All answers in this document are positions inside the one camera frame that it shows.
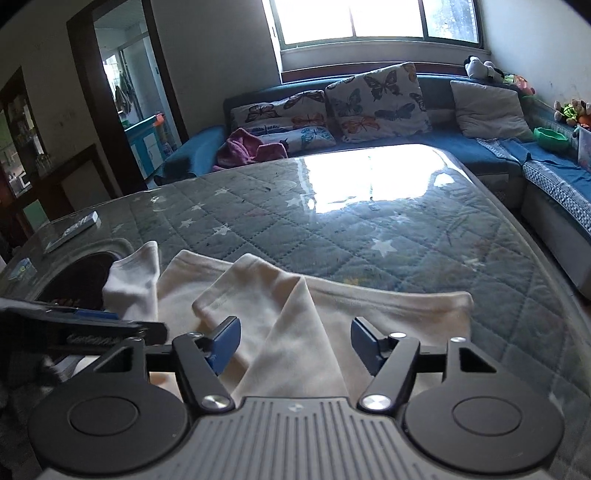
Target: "butterfly pillow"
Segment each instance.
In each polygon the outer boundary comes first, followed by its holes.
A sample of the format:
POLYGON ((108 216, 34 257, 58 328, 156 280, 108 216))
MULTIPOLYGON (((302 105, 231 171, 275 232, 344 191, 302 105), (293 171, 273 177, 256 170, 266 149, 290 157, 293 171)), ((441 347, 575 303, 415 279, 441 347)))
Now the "butterfly pillow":
POLYGON ((285 147, 288 157, 299 152, 334 147, 336 140, 326 127, 304 127, 282 134, 259 137, 264 143, 280 143, 285 147))
POLYGON ((326 125, 326 106, 322 90, 297 93, 289 98, 270 103, 253 103, 233 108, 230 112, 233 129, 242 127, 249 131, 258 125, 283 125, 301 128, 303 119, 310 119, 315 126, 326 125))
POLYGON ((413 63, 355 75, 328 85, 326 96, 344 142, 414 135, 431 130, 413 63))
POLYGON ((326 128, 322 90, 297 93, 271 103, 255 103, 231 110, 233 129, 243 128, 264 143, 280 142, 289 156, 302 150, 336 145, 326 128))

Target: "door frame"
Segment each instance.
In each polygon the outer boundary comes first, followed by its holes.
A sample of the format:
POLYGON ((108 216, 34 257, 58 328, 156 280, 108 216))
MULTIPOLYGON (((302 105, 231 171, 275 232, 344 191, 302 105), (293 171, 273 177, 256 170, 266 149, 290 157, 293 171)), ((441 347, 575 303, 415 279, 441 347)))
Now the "door frame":
MULTIPOLYGON (((95 34, 95 20, 125 1, 94 0, 68 20, 66 27, 82 92, 100 143, 122 193, 129 195, 146 190, 147 186, 119 120, 95 34)), ((160 44, 151 0, 142 0, 142 7, 172 120, 181 142, 185 143, 189 136, 160 44)))

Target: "circular mount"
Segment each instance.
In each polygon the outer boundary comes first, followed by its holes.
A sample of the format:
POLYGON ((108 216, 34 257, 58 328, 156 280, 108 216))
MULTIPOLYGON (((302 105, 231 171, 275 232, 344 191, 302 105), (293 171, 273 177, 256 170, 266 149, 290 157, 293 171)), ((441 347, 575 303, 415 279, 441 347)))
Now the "circular mount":
POLYGON ((33 411, 28 432, 41 465, 80 476, 142 468, 176 447, 184 404, 129 374, 79 374, 33 411))
POLYGON ((206 395, 201 401, 203 408, 209 411, 221 411, 228 408, 232 401, 222 395, 206 395))
POLYGON ((384 411, 392 406, 392 400, 385 395, 368 395, 361 400, 361 404, 370 411, 384 411))
POLYGON ((453 469, 511 475, 548 462, 562 439, 560 413, 511 375, 449 378, 413 398, 408 437, 453 469))

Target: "pink blanket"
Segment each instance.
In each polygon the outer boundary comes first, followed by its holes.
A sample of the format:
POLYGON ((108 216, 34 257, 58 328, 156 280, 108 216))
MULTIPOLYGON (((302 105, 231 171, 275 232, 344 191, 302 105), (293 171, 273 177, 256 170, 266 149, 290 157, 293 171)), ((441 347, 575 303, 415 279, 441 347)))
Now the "pink blanket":
POLYGON ((213 171, 278 160, 279 158, 287 158, 287 152, 283 145, 280 143, 264 144, 260 138, 239 128, 217 151, 217 165, 213 166, 213 171))

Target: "panda plush toy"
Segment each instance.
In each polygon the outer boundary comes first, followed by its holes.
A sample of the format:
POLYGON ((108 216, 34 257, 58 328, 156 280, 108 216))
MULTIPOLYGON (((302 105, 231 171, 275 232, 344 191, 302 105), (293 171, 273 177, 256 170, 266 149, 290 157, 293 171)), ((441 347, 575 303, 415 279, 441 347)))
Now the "panda plush toy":
POLYGON ((487 80, 493 83, 502 83, 505 74, 495 67, 491 61, 482 63, 478 57, 470 57, 464 61, 468 77, 475 80, 487 80))

